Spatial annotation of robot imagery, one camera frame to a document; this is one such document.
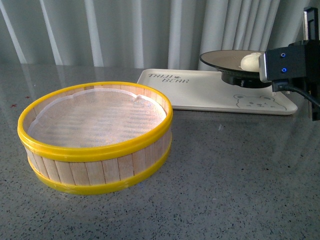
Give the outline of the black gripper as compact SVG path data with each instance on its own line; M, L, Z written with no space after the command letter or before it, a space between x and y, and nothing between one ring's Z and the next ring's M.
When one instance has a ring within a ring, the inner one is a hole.
M320 119L320 37L318 9L305 7L303 9L303 40L296 42L303 50L301 67L304 70L301 78L301 88L308 92L311 97L311 118L313 121Z

